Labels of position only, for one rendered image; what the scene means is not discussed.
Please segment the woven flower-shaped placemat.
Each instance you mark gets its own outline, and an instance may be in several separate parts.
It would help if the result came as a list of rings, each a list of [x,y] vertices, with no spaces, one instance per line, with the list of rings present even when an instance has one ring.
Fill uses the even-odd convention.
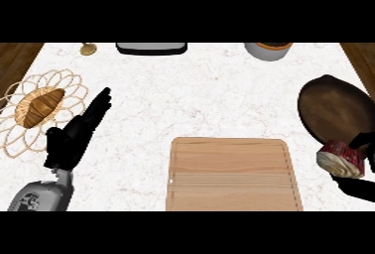
[[[48,119],[31,129],[24,127],[29,97],[43,87],[61,88],[65,97]],[[86,98],[89,88],[83,84],[83,77],[70,69],[51,70],[43,74],[33,74],[14,83],[0,102],[0,152],[12,159],[26,152],[46,151],[46,132],[51,127],[64,128],[73,118],[88,109]]]

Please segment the grey pot with orange rim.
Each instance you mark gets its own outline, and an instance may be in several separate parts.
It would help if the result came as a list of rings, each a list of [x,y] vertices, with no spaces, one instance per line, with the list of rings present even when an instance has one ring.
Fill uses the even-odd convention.
[[[268,62],[281,60],[290,48],[291,43],[246,43],[249,53]]]

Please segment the black and grey appliance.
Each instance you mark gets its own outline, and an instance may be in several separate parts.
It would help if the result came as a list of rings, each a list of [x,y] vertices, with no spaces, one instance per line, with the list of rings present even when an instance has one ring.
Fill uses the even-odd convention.
[[[188,50],[187,43],[117,43],[117,50],[126,55],[172,56]]]

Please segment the small golden spoon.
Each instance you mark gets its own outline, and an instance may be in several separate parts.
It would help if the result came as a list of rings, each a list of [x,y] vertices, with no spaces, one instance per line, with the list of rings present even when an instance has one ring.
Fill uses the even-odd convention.
[[[82,55],[91,56],[96,52],[96,45],[92,43],[83,43],[82,46]]]

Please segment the brown croissant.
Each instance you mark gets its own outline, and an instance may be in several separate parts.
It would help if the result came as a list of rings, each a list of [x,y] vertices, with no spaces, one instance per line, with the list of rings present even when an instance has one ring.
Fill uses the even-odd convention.
[[[24,117],[24,127],[31,129],[37,126],[55,112],[60,103],[65,97],[65,91],[61,88],[39,88],[29,97],[27,113]]]

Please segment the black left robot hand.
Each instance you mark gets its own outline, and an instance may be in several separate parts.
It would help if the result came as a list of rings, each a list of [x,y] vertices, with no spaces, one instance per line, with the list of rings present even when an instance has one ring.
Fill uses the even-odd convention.
[[[77,115],[64,129],[48,130],[48,159],[45,167],[71,171],[85,156],[95,129],[111,108],[110,88],[94,99],[83,115]]]

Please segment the wooden cutting board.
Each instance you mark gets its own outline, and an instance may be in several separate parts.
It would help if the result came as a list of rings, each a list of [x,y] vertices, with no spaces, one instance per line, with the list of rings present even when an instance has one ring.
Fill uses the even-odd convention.
[[[285,141],[176,138],[166,209],[302,211]]]

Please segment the dark brown pan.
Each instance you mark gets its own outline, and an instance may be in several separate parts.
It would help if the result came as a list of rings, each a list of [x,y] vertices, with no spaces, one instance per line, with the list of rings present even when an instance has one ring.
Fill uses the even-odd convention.
[[[303,86],[297,112],[321,144],[330,140],[350,143],[359,133],[375,131],[375,101],[353,84],[330,74]]]

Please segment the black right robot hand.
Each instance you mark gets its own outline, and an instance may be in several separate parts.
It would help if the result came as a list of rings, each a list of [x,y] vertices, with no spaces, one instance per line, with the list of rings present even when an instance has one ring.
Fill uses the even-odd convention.
[[[370,161],[371,171],[375,174],[375,132],[359,133],[352,140],[349,147],[358,149],[367,145],[367,158]],[[333,177],[339,183],[342,191],[364,200],[375,202],[375,182],[370,182],[359,179]]]

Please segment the red and white cupcake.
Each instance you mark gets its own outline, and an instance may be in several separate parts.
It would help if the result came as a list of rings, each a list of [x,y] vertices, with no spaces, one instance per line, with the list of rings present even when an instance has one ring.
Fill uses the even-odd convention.
[[[316,152],[318,165],[340,178],[359,179],[365,176],[364,161],[361,150],[337,140],[330,140]]]

